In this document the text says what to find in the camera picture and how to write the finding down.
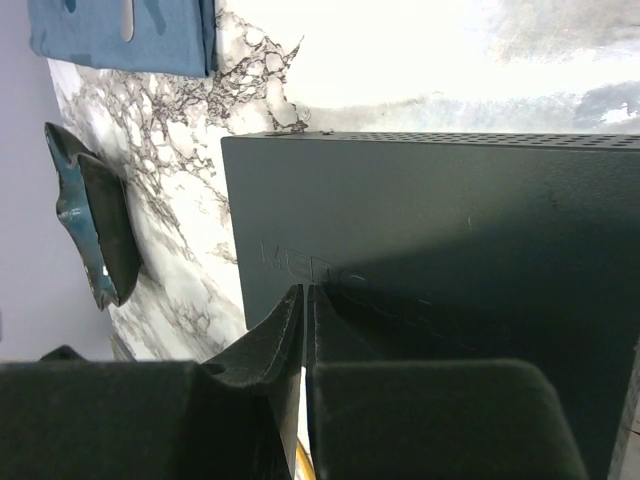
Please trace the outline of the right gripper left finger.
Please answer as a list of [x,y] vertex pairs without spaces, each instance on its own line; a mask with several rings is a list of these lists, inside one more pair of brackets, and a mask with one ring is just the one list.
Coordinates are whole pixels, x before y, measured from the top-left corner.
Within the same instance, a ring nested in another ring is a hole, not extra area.
[[213,358],[1,367],[5,479],[291,479],[304,290]]

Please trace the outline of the black network switch box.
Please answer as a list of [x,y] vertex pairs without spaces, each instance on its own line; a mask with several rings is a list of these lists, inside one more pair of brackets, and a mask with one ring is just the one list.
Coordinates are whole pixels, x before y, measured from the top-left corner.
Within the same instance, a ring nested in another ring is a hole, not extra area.
[[294,283],[404,358],[515,357],[556,387],[594,479],[639,388],[639,139],[251,134],[221,142],[246,322]]

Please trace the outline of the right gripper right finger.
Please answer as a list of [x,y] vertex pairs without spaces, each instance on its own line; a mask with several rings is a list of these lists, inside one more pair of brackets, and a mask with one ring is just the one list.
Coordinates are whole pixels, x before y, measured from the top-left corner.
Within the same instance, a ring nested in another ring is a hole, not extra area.
[[514,359],[404,360],[372,317],[307,297],[307,425],[320,479],[584,479],[560,399]]

